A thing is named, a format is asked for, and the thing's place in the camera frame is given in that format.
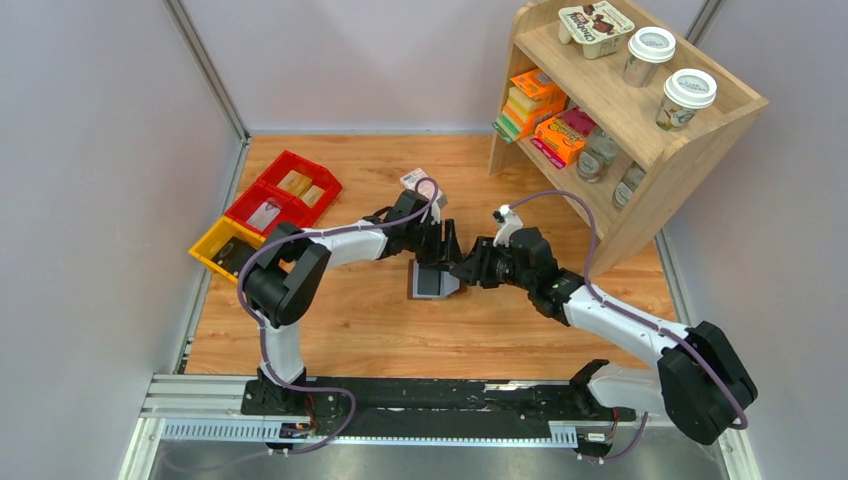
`glass jar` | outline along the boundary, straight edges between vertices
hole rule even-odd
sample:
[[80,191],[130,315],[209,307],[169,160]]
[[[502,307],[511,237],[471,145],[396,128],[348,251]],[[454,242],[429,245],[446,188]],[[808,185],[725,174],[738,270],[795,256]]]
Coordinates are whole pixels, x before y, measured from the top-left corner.
[[642,179],[644,178],[645,170],[638,163],[633,162],[627,168],[627,171],[624,172],[624,176],[621,177],[621,181],[618,182],[612,194],[612,204],[616,210],[622,210],[627,206],[627,202],[630,201],[633,192],[636,191],[636,188],[639,187],[639,184],[642,183]]
[[586,139],[586,146],[577,160],[577,175],[589,183],[595,183],[604,177],[612,161],[621,151],[607,132],[595,127]]

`gray floor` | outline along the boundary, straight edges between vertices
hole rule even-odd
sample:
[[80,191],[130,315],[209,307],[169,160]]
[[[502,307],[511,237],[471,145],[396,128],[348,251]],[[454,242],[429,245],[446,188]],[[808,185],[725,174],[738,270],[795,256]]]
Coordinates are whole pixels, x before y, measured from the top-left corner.
[[[616,449],[633,429],[620,429]],[[226,463],[264,447],[237,442],[163,442],[154,479],[726,479],[718,445],[702,447],[676,429],[646,431],[636,450],[620,462],[591,466],[571,451],[549,448],[416,447],[331,445],[303,456],[263,456],[209,473],[180,473],[161,462],[164,454],[179,467]]]

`white wall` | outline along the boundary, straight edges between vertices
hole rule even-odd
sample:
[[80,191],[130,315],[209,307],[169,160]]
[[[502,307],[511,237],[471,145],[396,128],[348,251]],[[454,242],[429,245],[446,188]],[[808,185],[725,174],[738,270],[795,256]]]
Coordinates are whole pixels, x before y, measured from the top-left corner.
[[[248,128],[491,130],[526,0],[186,0]],[[686,32],[702,0],[642,0]]]
[[0,476],[112,479],[235,137],[161,1],[0,16]]
[[725,4],[702,48],[772,103],[670,222],[673,248],[760,389],[763,478],[845,478],[848,4],[818,2],[801,30],[797,2]]

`wooden tabletop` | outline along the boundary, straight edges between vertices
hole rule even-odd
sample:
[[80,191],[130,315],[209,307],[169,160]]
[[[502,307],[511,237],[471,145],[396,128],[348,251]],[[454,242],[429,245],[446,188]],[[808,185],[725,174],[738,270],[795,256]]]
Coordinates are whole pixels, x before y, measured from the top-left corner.
[[[344,190],[316,227],[354,222],[392,205],[399,178],[423,168],[448,197],[463,252],[479,235],[493,236],[492,211],[551,188],[528,160],[489,176],[490,137],[257,136],[239,185],[244,191],[283,151],[327,167]],[[582,271],[589,228],[562,198],[542,197],[517,209],[539,227],[561,267]],[[564,379],[606,358],[643,366],[609,342],[544,318],[518,288],[469,289],[447,300],[408,300],[404,253],[327,272],[301,321],[311,375]],[[613,296],[662,318],[674,312],[653,245],[595,279]],[[186,373],[252,375],[259,364],[256,324],[239,307],[235,286],[212,279]]]

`red plastic container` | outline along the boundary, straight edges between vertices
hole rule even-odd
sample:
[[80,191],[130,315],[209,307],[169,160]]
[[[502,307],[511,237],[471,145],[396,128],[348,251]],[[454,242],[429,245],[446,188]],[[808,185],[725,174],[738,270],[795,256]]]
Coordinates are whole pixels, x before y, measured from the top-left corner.
[[[324,194],[309,207],[299,197],[280,188],[277,184],[290,171],[295,170],[312,179],[312,185],[322,190]],[[225,216],[238,222],[245,228],[267,237],[274,227],[282,222],[291,222],[298,227],[311,227],[342,191],[342,184],[326,168],[284,151],[274,160],[245,191],[241,197],[227,210]],[[249,219],[257,209],[263,208],[263,203],[269,203],[281,209],[271,223],[261,231],[249,223]]]

